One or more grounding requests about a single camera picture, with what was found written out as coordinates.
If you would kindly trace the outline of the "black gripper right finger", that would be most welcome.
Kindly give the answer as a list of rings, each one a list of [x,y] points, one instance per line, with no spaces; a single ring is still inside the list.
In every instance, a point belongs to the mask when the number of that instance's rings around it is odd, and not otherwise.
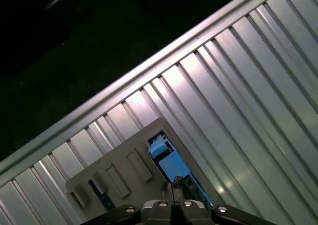
[[[266,225],[267,221],[229,205],[212,206],[189,176],[175,177],[173,201],[178,223],[185,225]]]

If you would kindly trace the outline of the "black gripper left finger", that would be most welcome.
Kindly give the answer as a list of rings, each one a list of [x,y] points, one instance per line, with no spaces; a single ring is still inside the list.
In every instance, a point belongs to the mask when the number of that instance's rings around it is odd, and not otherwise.
[[[126,204],[99,215],[85,225],[170,225],[172,218],[171,183],[161,185],[161,200],[149,200],[142,208]]]

